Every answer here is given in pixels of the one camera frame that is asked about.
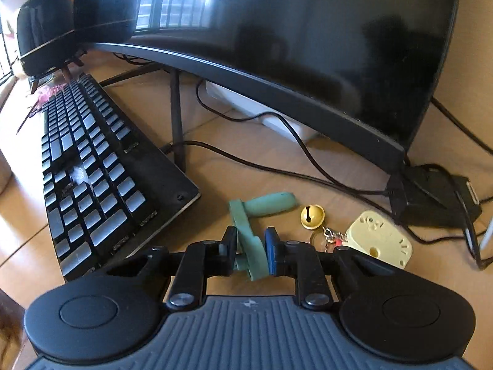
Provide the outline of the green plastic hand crank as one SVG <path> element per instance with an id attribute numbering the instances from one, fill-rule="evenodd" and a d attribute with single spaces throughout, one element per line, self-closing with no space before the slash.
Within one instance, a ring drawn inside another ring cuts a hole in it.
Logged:
<path id="1" fill-rule="evenodd" d="M 230 218 L 237 229 L 236 271 L 245 272 L 253 282 L 269 276 L 264 241 L 255 221 L 292 211 L 298 205 L 297 198 L 291 192 L 278 192 L 250 200 L 232 199 L 228 202 Z"/>

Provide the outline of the gold bell keychain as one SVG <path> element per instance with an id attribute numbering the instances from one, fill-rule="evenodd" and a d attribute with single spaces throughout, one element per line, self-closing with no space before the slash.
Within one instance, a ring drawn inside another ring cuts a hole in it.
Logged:
<path id="1" fill-rule="evenodd" d="M 317 251 L 329 253 L 344 243 L 345 235 L 326 225 L 326 212 L 320 205 L 306 205 L 300 214 L 302 226 L 311 232 L 310 244 Z"/>

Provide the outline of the yellow plastic music box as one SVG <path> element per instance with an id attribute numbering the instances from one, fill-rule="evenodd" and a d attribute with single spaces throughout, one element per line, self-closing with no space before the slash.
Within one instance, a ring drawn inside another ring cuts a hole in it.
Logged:
<path id="1" fill-rule="evenodd" d="M 346 230 L 343 245 L 405 269 L 413 254 L 408 238 L 391 221 L 364 211 Z"/>

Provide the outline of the black mechanical keyboard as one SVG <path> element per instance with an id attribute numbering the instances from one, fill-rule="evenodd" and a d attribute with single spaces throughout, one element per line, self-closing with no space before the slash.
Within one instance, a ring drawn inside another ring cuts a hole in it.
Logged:
<path id="1" fill-rule="evenodd" d="M 43 196 L 67 282 L 134 255 L 201 196 L 90 74 L 43 119 Z"/>

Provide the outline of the black power adapter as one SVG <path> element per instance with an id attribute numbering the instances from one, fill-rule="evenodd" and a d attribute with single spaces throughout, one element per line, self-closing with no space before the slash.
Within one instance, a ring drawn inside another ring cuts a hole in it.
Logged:
<path id="1" fill-rule="evenodd" d="M 387 192 L 393 216 L 404 225 L 433 228 L 464 228 L 463 211 L 472 221 L 482 214 L 480 201 L 467 177 L 453 175 L 453 183 L 432 165 L 411 166 L 390 176 Z"/>

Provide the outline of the black curved monitor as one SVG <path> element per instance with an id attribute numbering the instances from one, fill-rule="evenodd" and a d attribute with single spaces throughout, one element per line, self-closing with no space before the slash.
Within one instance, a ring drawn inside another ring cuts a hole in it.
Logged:
<path id="1" fill-rule="evenodd" d="M 459 0 L 74 0 L 80 40 L 194 74 L 344 145 L 405 163 Z"/>

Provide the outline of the black round speaker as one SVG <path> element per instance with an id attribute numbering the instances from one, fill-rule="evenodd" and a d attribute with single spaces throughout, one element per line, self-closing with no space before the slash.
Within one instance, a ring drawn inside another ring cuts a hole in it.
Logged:
<path id="1" fill-rule="evenodd" d="M 74 29 L 72 0 L 27 0 L 17 18 L 18 48 L 22 70 L 34 93 L 40 80 L 61 70 L 66 81 L 72 79 L 71 63 L 82 67 Z"/>

